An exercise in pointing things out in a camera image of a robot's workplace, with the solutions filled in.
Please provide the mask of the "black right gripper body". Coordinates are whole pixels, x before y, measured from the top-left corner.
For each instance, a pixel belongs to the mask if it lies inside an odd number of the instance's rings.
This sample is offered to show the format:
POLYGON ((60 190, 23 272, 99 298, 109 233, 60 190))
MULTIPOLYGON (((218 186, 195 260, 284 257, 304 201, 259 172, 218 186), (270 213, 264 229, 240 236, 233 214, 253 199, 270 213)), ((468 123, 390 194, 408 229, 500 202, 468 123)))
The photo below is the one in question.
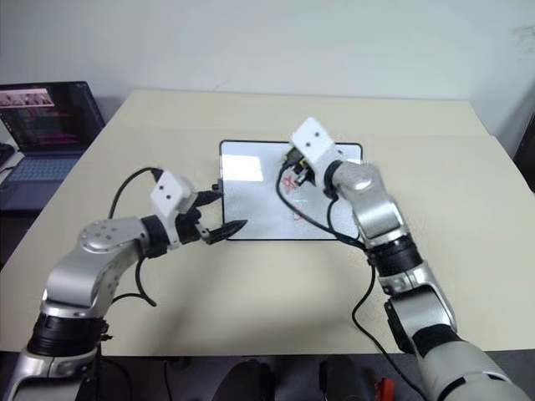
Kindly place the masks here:
POLYGON ((301 187, 305 183, 316 186, 315 173, 305 159, 301 159, 293 165, 292 172, 294 174, 293 182, 297 187, 301 187))

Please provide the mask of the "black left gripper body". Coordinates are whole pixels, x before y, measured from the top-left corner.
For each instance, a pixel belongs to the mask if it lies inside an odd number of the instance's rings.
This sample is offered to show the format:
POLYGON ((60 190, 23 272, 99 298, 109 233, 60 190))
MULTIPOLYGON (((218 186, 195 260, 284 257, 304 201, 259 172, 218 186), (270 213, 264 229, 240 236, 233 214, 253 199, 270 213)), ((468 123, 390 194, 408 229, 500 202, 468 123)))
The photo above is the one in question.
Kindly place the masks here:
POLYGON ((207 241, 209 230, 200 222, 201 212, 193 206, 185 213, 179 213, 175 219, 175 227, 179 241, 186 245, 196 241, 207 241))

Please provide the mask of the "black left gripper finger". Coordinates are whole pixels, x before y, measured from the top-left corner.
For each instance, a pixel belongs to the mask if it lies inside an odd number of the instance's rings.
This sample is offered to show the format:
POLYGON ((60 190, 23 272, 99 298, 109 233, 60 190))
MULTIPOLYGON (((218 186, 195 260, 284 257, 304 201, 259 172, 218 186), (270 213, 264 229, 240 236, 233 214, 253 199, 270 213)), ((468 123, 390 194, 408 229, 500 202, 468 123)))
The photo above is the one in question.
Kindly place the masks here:
POLYGON ((223 197, 223 193, 218 190, 204 190, 196 194, 196 199, 193 203, 194 207, 201 207, 210 205, 223 197))
POLYGON ((209 231, 206 244, 216 244, 220 241, 227 240, 238 233, 246 224, 247 220, 235 220, 224 223, 221 227, 209 231))

